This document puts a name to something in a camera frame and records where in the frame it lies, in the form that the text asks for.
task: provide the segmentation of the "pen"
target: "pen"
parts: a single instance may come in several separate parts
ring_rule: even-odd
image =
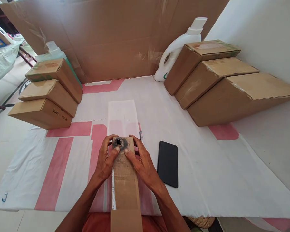
[[[143,142],[143,134],[142,134],[141,130],[140,130],[140,140],[141,140],[141,142]]]

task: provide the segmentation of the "forearm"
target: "forearm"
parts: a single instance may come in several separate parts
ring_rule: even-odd
[[[157,191],[154,191],[154,194],[168,232],[190,231],[163,183]]]
[[[55,232],[82,231],[92,202],[101,184],[102,181],[97,178],[91,178],[84,192]]]

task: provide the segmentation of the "white wall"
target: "white wall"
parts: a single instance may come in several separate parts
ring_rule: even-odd
[[[230,0],[205,40],[242,49],[237,56],[290,83],[290,0]],[[233,125],[290,189],[290,102]]]

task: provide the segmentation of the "wicker basket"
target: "wicker basket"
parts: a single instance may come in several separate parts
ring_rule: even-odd
[[[215,221],[214,217],[198,217],[198,218],[188,217],[188,218],[190,219],[190,221],[196,224],[197,227],[201,229],[210,228]]]

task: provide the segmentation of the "finger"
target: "finger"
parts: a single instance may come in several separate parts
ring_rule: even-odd
[[[115,147],[109,154],[109,157],[111,158],[112,161],[114,161],[116,159],[116,157],[118,156],[120,151],[119,147]]]
[[[126,157],[131,161],[132,165],[134,166],[135,170],[138,171],[140,169],[140,162],[136,159],[134,153],[130,151],[129,149],[125,149],[124,153]]]
[[[107,146],[109,142],[113,140],[113,137],[118,137],[118,135],[113,134],[113,135],[106,136],[102,142],[101,148],[103,147],[104,150],[107,150]]]
[[[141,140],[139,140],[137,137],[135,137],[134,135],[129,135],[129,137],[133,138],[133,142],[135,143],[136,147],[139,148],[139,146],[143,146],[143,143]]]

